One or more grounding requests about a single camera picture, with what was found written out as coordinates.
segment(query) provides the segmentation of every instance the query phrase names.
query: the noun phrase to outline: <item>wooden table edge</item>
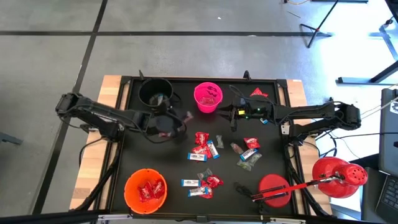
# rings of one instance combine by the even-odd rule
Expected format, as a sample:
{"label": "wooden table edge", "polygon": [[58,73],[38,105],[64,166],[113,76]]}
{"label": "wooden table edge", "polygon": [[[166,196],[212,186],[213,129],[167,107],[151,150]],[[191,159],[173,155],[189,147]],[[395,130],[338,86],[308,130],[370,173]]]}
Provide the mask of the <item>wooden table edge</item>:
{"label": "wooden table edge", "polygon": [[[121,80],[121,75],[105,75],[103,78],[101,89],[99,91],[97,102],[115,107],[118,98],[119,87],[121,86]],[[301,80],[287,80],[287,87],[291,106],[307,105],[303,83]],[[119,109],[121,110],[123,110],[126,105],[128,85],[124,85],[123,88],[124,89],[122,91],[122,100],[119,107]],[[279,87],[279,95],[281,103],[284,104],[285,98],[282,87]],[[295,121],[295,123],[298,124],[308,124],[309,122],[310,120],[308,119]],[[89,133],[87,137],[87,143],[92,142],[98,138],[100,138],[100,134],[98,132]],[[315,140],[313,138],[307,138],[306,141],[315,144]],[[110,157],[108,158],[108,164],[110,164],[110,162],[113,160],[116,147],[117,143],[112,143],[112,150]],[[92,144],[85,149],[83,153],[83,159],[81,161],[81,166],[77,175],[72,200],[70,202],[70,209],[79,206],[98,183],[101,175],[101,168],[104,162],[105,150],[106,141],[99,141],[96,144]],[[312,165],[318,159],[318,152],[313,146],[304,144],[303,146],[300,146],[300,155],[305,181],[309,181],[312,179]],[[108,197],[109,181],[110,178],[102,191],[101,201],[99,204],[100,209],[105,208],[106,199]],[[313,187],[309,188],[309,191],[312,193],[315,200],[322,206],[322,208],[326,212],[331,213],[329,197]],[[298,212],[300,214],[304,214],[302,197],[299,190],[296,190],[296,198]]]}

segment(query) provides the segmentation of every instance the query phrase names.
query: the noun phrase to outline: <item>gray floor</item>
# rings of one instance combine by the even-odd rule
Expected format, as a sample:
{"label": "gray floor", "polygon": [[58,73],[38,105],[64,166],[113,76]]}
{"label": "gray floor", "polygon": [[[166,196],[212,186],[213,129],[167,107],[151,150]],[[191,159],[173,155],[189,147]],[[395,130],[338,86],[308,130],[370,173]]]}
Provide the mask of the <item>gray floor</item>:
{"label": "gray floor", "polygon": [[[100,5],[100,0],[0,0],[0,30],[92,30]],[[330,6],[278,0],[109,0],[100,30],[296,32],[302,22],[317,26]],[[352,11],[358,15],[352,17]],[[379,104],[379,88],[337,86],[335,79],[372,77],[394,62],[382,38],[366,35],[390,16],[383,0],[339,3],[324,26],[338,35],[318,38],[311,49],[305,47],[309,38],[301,37],[97,37],[81,93],[96,99],[103,75],[138,75],[139,69],[145,75],[186,77],[241,77],[249,70],[253,78],[303,80],[310,104],[334,96],[367,110]],[[0,36],[0,131],[24,140],[21,146],[0,144],[0,216],[29,210],[60,124],[55,105],[72,89],[88,39]],[[368,122],[364,132],[378,130],[377,119]],[[44,212],[68,209],[85,140],[83,131],[68,130]],[[377,144],[362,153],[349,143],[361,156]],[[353,159],[343,152],[340,157]]]}

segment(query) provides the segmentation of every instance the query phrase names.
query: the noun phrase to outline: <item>orange bucket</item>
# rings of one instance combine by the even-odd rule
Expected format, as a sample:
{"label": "orange bucket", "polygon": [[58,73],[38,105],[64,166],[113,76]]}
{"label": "orange bucket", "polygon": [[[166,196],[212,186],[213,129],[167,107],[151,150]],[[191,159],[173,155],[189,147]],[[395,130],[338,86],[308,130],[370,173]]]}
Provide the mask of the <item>orange bucket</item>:
{"label": "orange bucket", "polygon": [[[147,181],[155,184],[156,180],[162,179],[165,185],[165,193],[159,199],[152,199],[146,202],[139,200],[138,187],[142,187]],[[167,184],[163,176],[153,169],[141,169],[133,173],[124,186],[124,200],[133,212],[138,214],[151,214],[158,210],[166,200]]]}

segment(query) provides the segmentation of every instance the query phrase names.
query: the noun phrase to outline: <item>candy wrapper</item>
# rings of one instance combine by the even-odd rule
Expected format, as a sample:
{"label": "candy wrapper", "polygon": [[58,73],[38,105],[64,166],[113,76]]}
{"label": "candy wrapper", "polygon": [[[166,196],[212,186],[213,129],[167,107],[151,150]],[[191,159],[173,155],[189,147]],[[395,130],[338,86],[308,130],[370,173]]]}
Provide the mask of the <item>candy wrapper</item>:
{"label": "candy wrapper", "polygon": [[192,152],[195,154],[203,154],[207,156],[207,159],[212,158],[210,149],[207,145],[204,146],[197,146],[192,149]]}
{"label": "candy wrapper", "polygon": [[231,143],[231,147],[238,154],[242,154],[244,152],[243,149],[239,145],[237,145],[233,142]]}
{"label": "candy wrapper", "polygon": [[246,161],[249,157],[251,157],[254,153],[257,152],[257,149],[248,149],[246,152],[240,155],[242,161]]}
{"label": "candy wrapper", "polygon": [[146,182],[144,187],[138,187],[139,200],[140,202],[146,202],[150,199],[155,198],[154,191],[152,190],[152,185]]}
{"label": "candy wrapper", "polygon": [[251,171],[251,166],[247,162],[243,162],[242,160],[239,160],[238,163],[236,163],[236,165],[242,167],[243,169],[245,169],[247,171]]}
{"label": "candy wrapper", "polygon": [[208,194],[199,195],[199,196],[206,198],[206,199],[211,199],[213,197],[213,189],[211,187],[209,187],[209,185],[204,180],[201,180],[200,183],[203,187],[207,187]]}
{"label": "candy wrapper", "polygon": [[191,189],[188,192],[188,197],[206,195],[209,193],[209,189],[207,187],[198,187],[197,189]]}
{"label": "candy wrapper", "polygon": [[221,139],[222,137],[223,136],[216,136],[216,138],[217,138],[217,146],[216,147],[224,149],[224,143],[223,143],[223,140]]}
{"label": "candy wrapper", "polygon": [[195,144],[204,146],[207,143],[207,139],[209,138],[208,133],[202,133],[202,132],[197,132],[195,134],[196,139],[195,139]]}
{"label": "candy wrapper", "polygon": [[207,146],[210,149],[211,155],[213,156],[213,159],[219,158],[219,154],[217,152],[216,146],[214,146],[214,143],[212,140],[207,141]]}
{"label": "candy wrapper", "polygon": [[199,103],[203,104],[203,105],[214,105],[214,98],[211,96],[204,96],[202,98],[200,98]]}
{"label": "candy wrapper", "polygon": [[254,167],[254,164],[257,162],[257,160],[259,160],[260,159],[260,157],[261,157],[262,155],[260,154],[260,153],[255,153],[253,156],[251,156],[250,157],[250,159],[248,160],[248,164],[250,165],[250,166],[253,166]]}
{"label": "candy wrapper", "polygon": [[182,187],[201,187],[200,180],[181,180]]}
{"label": "candy wrapper", "polygon": [[243,139],[249,149],[259,148],[259,140],[258,138],[244,138]]}
{"label": "candy wrapper", "polygon": [[207,177],[206,182],[209,183],[209,187],[212,189],[217,188],[219,185],[224,185],[224,182],[216,175],[211,175]]}
{"label": "candy wrapper", "polygon": [[188,153],[187,159],[206,162],[207,156],[203,154]]}
{"label": "candy wrapper", "polygon": [[207,168],[207,170],[205,170],[204,172],[199,173],[198,177],[200,180],[206,180],[207,177],[211,175],[213,175],[213,172],[209,168]]}
{"label": "candy wrapper", "polygon": [[159,199],[165,193],[165,184],[162,179],[156,180],[155,185],[152,186],[155,198]]}

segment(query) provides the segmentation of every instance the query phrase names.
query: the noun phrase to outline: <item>pink bucket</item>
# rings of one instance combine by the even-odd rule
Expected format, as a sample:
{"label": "pink bucket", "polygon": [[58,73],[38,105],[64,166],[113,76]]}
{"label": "pink bucket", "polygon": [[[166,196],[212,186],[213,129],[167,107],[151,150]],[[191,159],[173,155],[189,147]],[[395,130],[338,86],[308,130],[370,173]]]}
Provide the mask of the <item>pink bucket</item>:
{"label": "pink bucket", "polygon": [[211,82],[204,82],[195,87],[193,97],[198,108],[204,113],[211,113],[223,100],[223,92],[218,85]]}

